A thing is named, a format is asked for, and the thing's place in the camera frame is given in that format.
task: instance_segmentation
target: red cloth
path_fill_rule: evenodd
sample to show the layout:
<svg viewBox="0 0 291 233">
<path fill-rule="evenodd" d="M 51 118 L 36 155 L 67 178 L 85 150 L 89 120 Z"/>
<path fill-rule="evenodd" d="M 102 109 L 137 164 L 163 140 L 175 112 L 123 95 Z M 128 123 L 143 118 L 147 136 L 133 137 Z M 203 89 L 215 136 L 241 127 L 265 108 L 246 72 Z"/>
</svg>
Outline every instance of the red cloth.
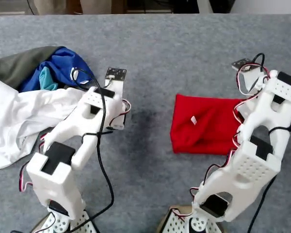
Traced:
<svg viewBox="0 0 291 233">
<path fill-rule="evenodd" d="M 235 149 L 232 137 L 240 123 L 234 118 L 233 108 L 241 101 L 177 94 L 170 131 L 174 153 L 226 155 Z"/>
</svg>

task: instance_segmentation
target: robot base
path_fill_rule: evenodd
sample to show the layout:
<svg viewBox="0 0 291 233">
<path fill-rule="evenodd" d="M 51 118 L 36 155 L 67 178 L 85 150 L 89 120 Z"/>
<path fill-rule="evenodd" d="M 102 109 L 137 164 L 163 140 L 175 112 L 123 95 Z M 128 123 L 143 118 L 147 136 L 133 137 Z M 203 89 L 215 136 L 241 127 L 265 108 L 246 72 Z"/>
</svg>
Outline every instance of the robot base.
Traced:
<svg viewBox="0 0 291 233">
<path fill-rule="evenodd" d="M 185 223 L 184 219 L 175 215 L 172 211 L 178 210 L 180 214 L 188 214 L 191 212 L 191 206 L 171 206 L 169 208 L 168 214 L 161 221 L 156 233 L 185 233 Z M 191 226 L 192 231 L 198 233 L 199 221 L 196 218 L 192 218 Z M 222 227 L 220 223 L 211 222 L 208 219 L 206 226 L 206 233 L 226 233 L 225 229 Z"/>
<path fill-rule="evenodd" d="M 77 219 L 75 221 L 71 221 L 70 222 L 70 228 L 73 229 L 75 227 L 77 227 L 78 225 L 80 225 L 81 223 L 83 223 L 84 221 L 86 221 L 88 219 L 88 214 L 87 212 L 84 210 L 82 217 L 80 219 Z M 31 233 L 35 233 L 41 229 L 45 229 L 47 228 L 50 224 L 52 224 L 54 222 L 54 217 L 53 215 L 49 214 L 47 215 L 32 231 Z M 64 222 L 58 222 L 56 221 L 54 223 L 54 225 L 52 225 L 50 228 L 41 231 L 39 233 L 55 233 L 56 231 L 60 231 L 60 227 L 65 225 L 66 223 Z M 86 225 L 84 225 L 83 227 L 81 227 L 79 230 L 76 231 L 77 233 L 97 233 L 95 227 L 93 226 L 92 222 L 88 222 Z"/>
</svg>

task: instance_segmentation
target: gray cloth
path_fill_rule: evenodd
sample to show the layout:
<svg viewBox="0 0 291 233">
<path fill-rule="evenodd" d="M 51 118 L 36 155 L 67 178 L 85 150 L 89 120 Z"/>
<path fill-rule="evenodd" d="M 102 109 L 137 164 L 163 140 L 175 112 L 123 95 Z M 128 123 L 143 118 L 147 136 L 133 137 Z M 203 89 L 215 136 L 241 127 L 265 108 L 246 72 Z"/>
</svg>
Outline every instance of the gray cloth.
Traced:
<svg viewBox="0 0 291 233">
<path fill-rule="evenodd" d="M 45 46 L 0 58 L 0 81 L 17 89 L 58 46 Z"/>
<path fill-rule="evenodd" d="M 131 114 L 123 131 L 101 141 L 115 194 L 114 206 L 96 219 L 102 233 L 153 233 L 170 205 L 190 204 L 188 189 L 199 186 L 208 166 L 224 161 L 218 155 L 172 153 L 176 93 L 241 98 L 230 64 L 259 52 L 266 54 L 268 69 L 291 75 L 291 15 L 0 17 L 0 57 L 44 45 L 65 45 L 80 54 L 100 83 L 108 67 L 128 70 L 124 97 L 132 103 Z M 77 148 L 80 141 L 67 144 Z M 27 233 L 47 212 L 30 187 L 17 190 L 19 169 L 28 159 L 0 170 L 0 233 Z M 76 182 L 90 214 L 109 203 L 96 153 L 76 172 Z M 225 223 L 229 233 L 246 232 L 259 200 Z M 286 232 L 291 232 L 291 138 L 252 231 Z"/>
</svg>

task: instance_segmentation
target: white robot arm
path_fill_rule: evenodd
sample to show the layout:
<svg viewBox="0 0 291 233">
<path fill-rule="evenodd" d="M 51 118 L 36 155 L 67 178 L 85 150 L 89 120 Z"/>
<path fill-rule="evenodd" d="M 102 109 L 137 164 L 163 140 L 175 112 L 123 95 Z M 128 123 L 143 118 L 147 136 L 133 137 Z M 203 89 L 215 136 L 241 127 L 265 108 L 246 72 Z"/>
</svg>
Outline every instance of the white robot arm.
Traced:
<svg viewBox="0 0 291 233">
<path fill-rule="evenodd" d="M 238 72 L 247 65 L 246 60 Z M 201 183 L 194 195 L 192 213 L 172 210 L 161 233 L 177 229 L 171 219 L 182 219 L 183 229 L 171 232 L 221 233 L 217 222 L 234 220 L 251 205 L 261 189 L 280 171 L 291 131 L 291 76 L 272 70 L 267 74 L 251 66 L 243 73 L 250 98 L 237 110 L 244 118 L 237 130 L 237 149 L 231 151 L 224 166 Z M 265 126 L 270 144 L 255 137 L 254 129 Z"/>
<path fill-rule="evenodd" d="M 101 88 L 105 100 L 104 129 L 124 128 L 128 112 L 122 99 L 125 74 L 126 70 L 121 70 L 106 80 L 106 88 Z M 74 181 L 74 170 L 83 169 L 96 151 L 103 120 L 102 95 L 97 87 L 90 87 L 74 111 L 44 136 L 43 153 L 36 152 L 27 165 L 36 195 L 56 219 L 52 228 L 57 233 L 66 232 L 69 223 L 77 225 L 75 221 L 86 214 L 85 202 Z M 63 144 L 76 135 L 82 136 L 82 145 L 77 151 Z"/>
</svg>

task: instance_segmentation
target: blue cloth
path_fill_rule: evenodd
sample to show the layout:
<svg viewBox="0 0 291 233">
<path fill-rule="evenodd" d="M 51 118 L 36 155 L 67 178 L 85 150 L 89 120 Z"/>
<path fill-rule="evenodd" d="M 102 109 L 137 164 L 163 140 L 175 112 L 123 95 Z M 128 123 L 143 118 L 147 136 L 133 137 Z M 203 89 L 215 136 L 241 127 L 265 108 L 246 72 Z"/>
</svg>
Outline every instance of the blue cloth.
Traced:
<svg viewBox="0 0 291 233">
<path fill-rule="evenodd" d="M 39 76 L 44 67 L 47 67 L 55 83 L 62 83 L 69 86 L 77 86 L 70 78 L 72 68 L 77 67 L 94 75 L 84 60 L 74 51 L 61 47 L 54 52 L 46 61 L 42 62 L 19 86 L 19 92 L 40 90 Z M 83 72 L 79 72 L 77 82 L 89 81 L 91 78 Z"/>
<path fill-rule="evenodd" d="M 55 83 L 52 79 L 52 75 L 50 74 L 49 68 L 44 67 L 39 76 L 40 89 L 41 90 L 49 90 L 55 91 L 57 90 L 58 83 Z"/>
</svg>

